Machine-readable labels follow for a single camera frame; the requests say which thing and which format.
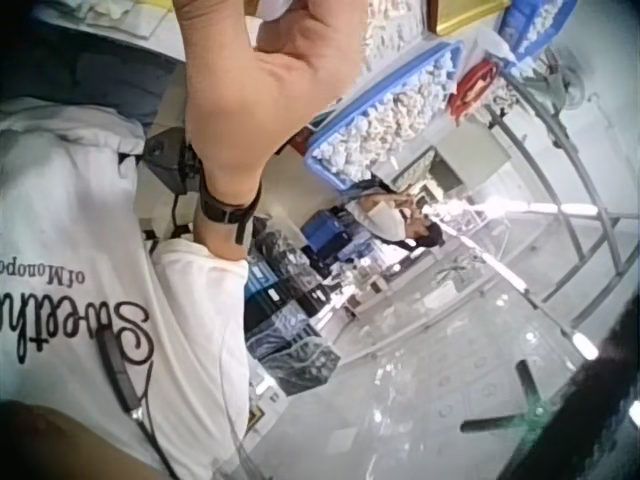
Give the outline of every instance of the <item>wrist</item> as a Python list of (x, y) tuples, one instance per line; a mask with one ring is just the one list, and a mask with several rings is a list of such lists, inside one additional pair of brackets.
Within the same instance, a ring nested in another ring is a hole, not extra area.
[(204, 167), (202, 172), (207, 191), (228, 205), (249, 205), (258, 194), (262, 171), (216, 171)]

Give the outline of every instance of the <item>white t-shirt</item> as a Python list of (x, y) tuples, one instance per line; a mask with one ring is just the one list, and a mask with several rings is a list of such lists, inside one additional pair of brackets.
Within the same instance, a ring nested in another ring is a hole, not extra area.
[(149, 258), (134, 159), (117, 156), (143, 144), (109, 109), (0, 106), (0, 398), (58, 409), (162, 469), (104, 372), (93, 336), (110, 322), (177, 474), (209, 479), (248, 421), (247, 265), (184, 240)]
[(344, 207), (353, 217), (374, 235), (390, 242), (399, 242), (407, 238), (405, 221), (400, 210), (387, 202), (378, 203), (373, 210), (365, 212), (358, 200)]

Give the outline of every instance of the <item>white shells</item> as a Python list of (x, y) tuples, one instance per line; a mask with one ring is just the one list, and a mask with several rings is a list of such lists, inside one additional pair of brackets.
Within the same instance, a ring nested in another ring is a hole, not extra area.
[(312, 155), (333, 173), (353, 181), (370, 178), (370, 167), (392, 158), (444, 108), (449, 94), (456, 89), (454, 72), (451, 53), (447, 52), (394, 87)]
[(518, 49), (520, 53), (523, 53), (529, 45), (536, 42), (553, 25), (553, 20), (562, 7), (562, 3), (563, 0), (551, 0), (538, 11), (533, 19), (533, 24)]

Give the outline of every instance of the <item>person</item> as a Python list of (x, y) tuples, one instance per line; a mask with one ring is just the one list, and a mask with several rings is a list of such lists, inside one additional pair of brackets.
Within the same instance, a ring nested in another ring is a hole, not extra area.
[[(400, 193), (372, 189), (348, 202), (344, 209), (384, 243), (405, 249), (444, 245), (442, 229), (417, 208), (408, 193), (410, 188)], [(410, 247), (406, 240), (413, 240), (416, 247)]]
[(144, 249), (139, 123), (100, 106), (0, 105), (0, 399), (52, 409), (166, 469), (106, 374), (97, 339), (111, 331), (169, 473), (209, 479), (249, 414), (246, 232), (215, 213), (247, 223), (273, 152), (355, 81), (367, 2), (297, 1), (255, 49), (241, 1), (174, 7), (203, 169), (195, 242)]

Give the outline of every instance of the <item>hand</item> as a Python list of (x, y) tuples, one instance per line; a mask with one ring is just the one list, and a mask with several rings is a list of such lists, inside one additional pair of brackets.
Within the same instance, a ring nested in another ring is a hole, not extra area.
[(249, 45), (242, 0), (174, 0), (184, 38), (187, 135), (207, 185), (250, 202), (272, 154), (360, 71), (367, 0), (297, 0)]

